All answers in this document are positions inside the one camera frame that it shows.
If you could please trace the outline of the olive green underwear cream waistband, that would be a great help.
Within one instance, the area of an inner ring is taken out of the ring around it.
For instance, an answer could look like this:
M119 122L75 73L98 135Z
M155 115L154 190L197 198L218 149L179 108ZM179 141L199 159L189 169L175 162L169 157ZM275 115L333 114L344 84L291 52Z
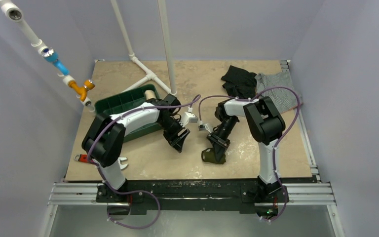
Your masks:
M226 162L226 155L216 159L215 150L213 148L207 148L201 152L201 159L206 163L224 164Z

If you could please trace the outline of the green divided organizer tray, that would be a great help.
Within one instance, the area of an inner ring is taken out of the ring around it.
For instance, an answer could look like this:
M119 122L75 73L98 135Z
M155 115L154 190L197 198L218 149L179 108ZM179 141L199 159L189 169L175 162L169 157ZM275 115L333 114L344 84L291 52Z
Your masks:
M145 92L151 90L155 93L157 99L160 98L156 87L153 84L142 85L138 88L122 92L97 101L94 105L97 114L104 113L113 115L126 112L142 105L146 101ZM124 138L124 143L146 136L161 130L157 123L151 123L137 130L130 132Z

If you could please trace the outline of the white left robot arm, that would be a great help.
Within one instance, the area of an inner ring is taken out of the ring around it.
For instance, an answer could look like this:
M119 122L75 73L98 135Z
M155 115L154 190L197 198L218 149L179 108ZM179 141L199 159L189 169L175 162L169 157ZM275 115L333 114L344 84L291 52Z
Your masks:
M174 117L175 110L182 107L177 97L168 94L164 99L149 99L123 113L96 115L81 147L109 186L110 198L121 202L127 197L127 188L124 186L126 178L118 159L124 139L129 133L156 123L163 130L163 136L168 144L177 152L182 152L184 141L190 133L182 120Z

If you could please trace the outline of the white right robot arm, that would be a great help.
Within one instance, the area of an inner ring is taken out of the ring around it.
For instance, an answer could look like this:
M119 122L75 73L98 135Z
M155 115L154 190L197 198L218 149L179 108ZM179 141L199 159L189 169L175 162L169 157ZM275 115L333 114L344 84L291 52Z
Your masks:
M274 183L280 177L277 168L277 141L286 128L285 121L268 96L252 102L228 99L220 102L215 110L215 117L221 122L209 131L207 140L212 147L202 151L204 162L223 164L226 162L226 151L230 145L229 136L240 117L247 120L249 131L260 149L261 185L257 188L260 199L269 201L276 196Z

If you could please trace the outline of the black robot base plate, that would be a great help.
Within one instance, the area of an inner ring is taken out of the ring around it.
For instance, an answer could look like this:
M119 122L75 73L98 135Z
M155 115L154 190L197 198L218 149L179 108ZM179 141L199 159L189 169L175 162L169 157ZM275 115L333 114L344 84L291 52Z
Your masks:
M127 180L121 191L97 187L97 203L129 204L131 214L149 210L237 211L274 217L289 202L285 187L269 187L259 178L196 180Z

